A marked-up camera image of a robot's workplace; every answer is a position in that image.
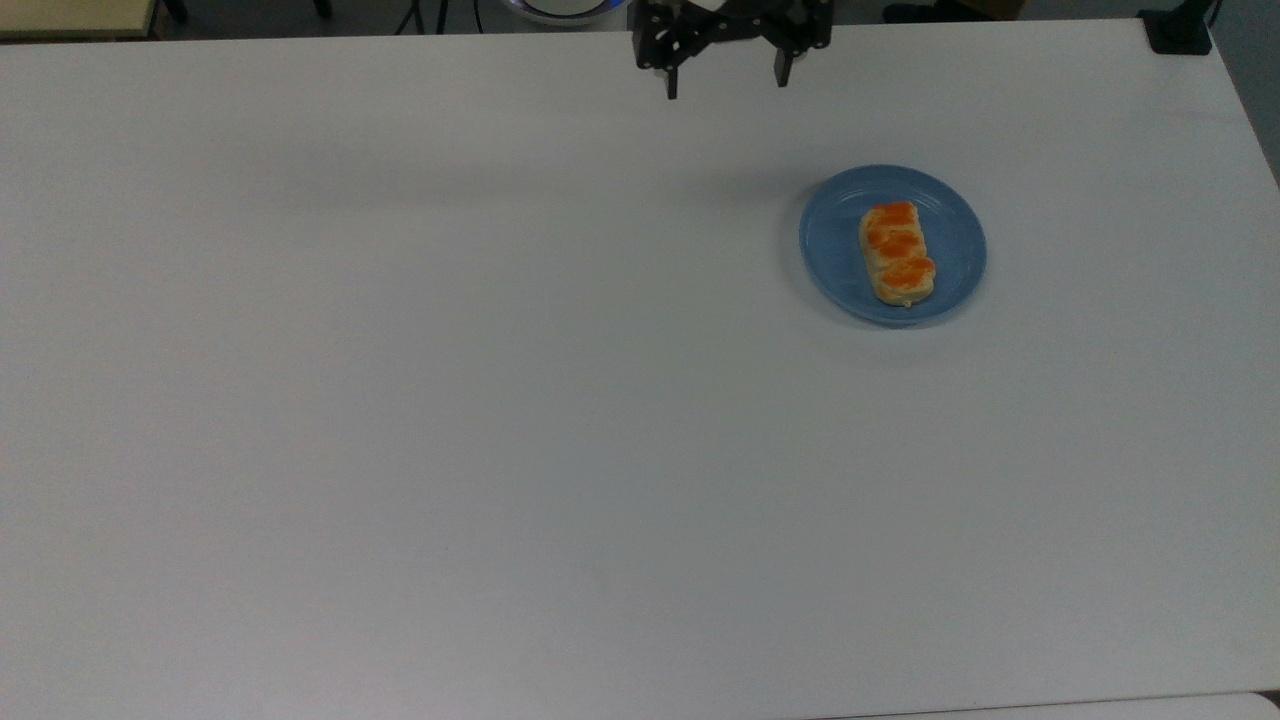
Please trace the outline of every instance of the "white table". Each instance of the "white table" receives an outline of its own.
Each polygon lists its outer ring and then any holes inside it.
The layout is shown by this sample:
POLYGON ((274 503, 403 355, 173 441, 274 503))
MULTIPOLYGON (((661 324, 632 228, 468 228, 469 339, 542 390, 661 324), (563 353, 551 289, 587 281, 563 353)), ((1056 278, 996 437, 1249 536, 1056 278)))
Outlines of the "white table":
POLYGON ((1280 685, 1280 195, 1138 22, 0 47, 31 717, 776 719, 1280 685), (813 188, 963 193, 881 331, 813 188))
POLYGON ((925 712, 911 720, 1277 720, 1280 710, 1256 694, 1222 694, 925 712))

